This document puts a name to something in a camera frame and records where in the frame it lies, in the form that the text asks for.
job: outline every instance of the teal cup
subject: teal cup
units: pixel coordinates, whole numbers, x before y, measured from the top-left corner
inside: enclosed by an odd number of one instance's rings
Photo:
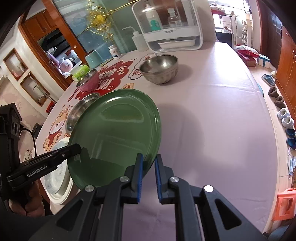
[[[85,56],[85,60],[87,61],[90,69],[98,67],[103,62],[102,58],[96,50]]]

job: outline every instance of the brown fuzzy slipper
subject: brown fuzzy slipper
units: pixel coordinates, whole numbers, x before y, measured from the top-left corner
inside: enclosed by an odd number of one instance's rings
[[[284,104],[284,98],[282,96],[278,96],[274,104],[280,109],[286,108],[286,105]]]
[[[279,96],[279,94],[277,93],[277,89],[274,86],[270,87],[268,95],[274,98],[277,98]]]

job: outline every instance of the finger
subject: finger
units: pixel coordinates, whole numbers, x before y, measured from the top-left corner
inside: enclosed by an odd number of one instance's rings
[[[22,208],[22,206],[17,201],[13,201],[13,200],[9,199],[8,204],[9,204],[10,209],[14,213],[17,213],[22,216],[26,215],[26,211]]]
[[[43,203],[41,203],[41,205],[36,210],[34,210],[32,212],[28,212],[27,216],[29,216],[29,217],[45,216],[45,209],[44,209]]]
[[[36,196],[32,197],[31,200],[26,204],[26,210],[28,212],[32,212],[39,208],[39,206],[42,204],[42,196],[40,194],[37,194]]]
[[[33,185],[29,189],[29,196],[34,197],[39,194],[39,184],[37,181],[33,182]]]

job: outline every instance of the blue gripper pad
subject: blue gripper pad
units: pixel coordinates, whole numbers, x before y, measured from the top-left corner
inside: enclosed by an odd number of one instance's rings
[[[139,177],[138,177],[137,202],[140,202],[141,192],[142,192],[143,165],[144,165],[144,163],[143,163],[143,155],[141,155],[140,172],[139,172]]]
[[[161,179],[160,179],[160,171],[159,171],[157,157],[155,158],[154,163],[155,163],[154,167],[155,167],[157,195],[158,195],[159,202],[161,202],[163,195],[161,193]]]

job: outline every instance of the metal bolt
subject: metal bolt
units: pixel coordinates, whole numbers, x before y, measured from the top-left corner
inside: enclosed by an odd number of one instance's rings
[[[93,185],[87,185],[85,187],[85,191],[87,191],[87,192],[92,192],[93,190],[94,190],[94,186]]]
[[[177,183],[177,182],[179,181],[179,178],[178,178],[178,177],[171,177],[171,178],[170,178],[170,181],[171,181],[172,183]]]
[[[206,185],[206,186],[204,187],[204,190],[205,190],[206,192],[212,192],[212,191],[214,191],[214,188],[213,188],[211,185]]]
[[[129,181],[129,178],[127,176],[121,176],[119,178],[119,180],[122,182],[122,183],[125,183],[125,182],[128,182]]]

